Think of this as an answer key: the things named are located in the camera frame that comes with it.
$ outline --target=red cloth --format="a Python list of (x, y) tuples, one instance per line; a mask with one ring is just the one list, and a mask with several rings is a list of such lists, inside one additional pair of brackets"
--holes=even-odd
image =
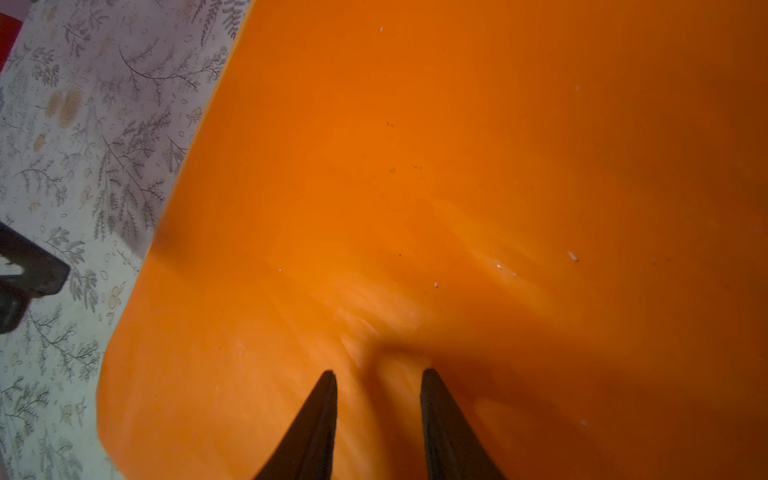
[(8, 60), (13, 42), (16, 41), (18, 31), (21, 29), (21, 21), (0, 13), (0, 71), (2, 71), (5, 61)]

